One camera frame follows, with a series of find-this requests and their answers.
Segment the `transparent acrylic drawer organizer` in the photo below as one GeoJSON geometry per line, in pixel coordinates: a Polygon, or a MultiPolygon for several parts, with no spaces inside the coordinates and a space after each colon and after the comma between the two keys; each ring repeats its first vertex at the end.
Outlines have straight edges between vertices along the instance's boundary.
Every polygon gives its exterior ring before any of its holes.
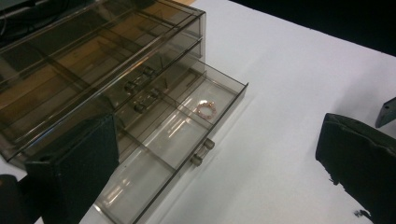
{"type": "Polygon", "coordinates": [[[80,121],[112,113],[120,166],[95,207],[116,223],[143,221],[245,94],[204,55],[203,11],[87,7],[0,51],[1,154],[23,168],[80,121]]]}

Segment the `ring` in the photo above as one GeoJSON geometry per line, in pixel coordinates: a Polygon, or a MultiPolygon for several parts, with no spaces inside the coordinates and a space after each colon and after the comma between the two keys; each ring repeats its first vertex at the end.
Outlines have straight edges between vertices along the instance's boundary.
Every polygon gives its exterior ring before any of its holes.
{"type": "Polygon", "coordinates": [[[205,103],[198,104],[197,113],[198,113],[198,116],[203,119],[213,119],[217,113],[216,108],[215,108],[215,103],[214,102],[205,102],[205,103]],[[210,114],[203,111],[202,110],[203,108],[208,108],[211,111],[210,114]]]}

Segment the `jewelry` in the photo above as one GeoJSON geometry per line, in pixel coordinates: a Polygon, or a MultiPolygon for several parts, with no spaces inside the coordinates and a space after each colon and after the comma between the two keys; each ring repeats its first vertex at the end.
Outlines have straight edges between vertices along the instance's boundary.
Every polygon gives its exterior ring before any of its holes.
{"type": "Polygon", "coordinates": [[[203,119],[213,119],[215,115],[217,114],[216,108],[215,108],[215,102],[204,102],[200,103],[197,106],[197,114],[199,117],[203,119]],[[208,108],[211,112],[206,113],[202,110],[202,108],[208,108]]]}

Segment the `table surface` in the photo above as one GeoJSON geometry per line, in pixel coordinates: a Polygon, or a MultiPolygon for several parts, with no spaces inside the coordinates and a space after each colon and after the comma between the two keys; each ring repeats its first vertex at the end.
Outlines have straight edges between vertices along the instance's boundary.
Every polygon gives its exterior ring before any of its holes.
{"type": "MultiPolygon", "coordinates": [[[[227,0],[192,6],[207,13],[206,62],[249,87],[208,160],[148,223],[371,223],[354,215],[361,205],[332,184],[315,151],[328,112],[374,126],[396,96],[395,57],[227,0]]],[[[396,136],[396,122],[380,131],[396,136]]],[[[82,222],[97,218],[90,211],[82,222]]]]}

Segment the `drawer handle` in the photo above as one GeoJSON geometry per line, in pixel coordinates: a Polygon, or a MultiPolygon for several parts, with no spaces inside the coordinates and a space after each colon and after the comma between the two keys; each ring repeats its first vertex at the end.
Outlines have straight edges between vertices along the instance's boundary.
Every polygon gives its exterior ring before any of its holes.
{"type": "Polygon", "coordinates": [[[201,146],[200,149],[192,156],[191,162],[196,165],[200,166],[202,161],[204,160],[207,153],[215,146],[215,142],[206,138],[204,144],[201,146]]]}

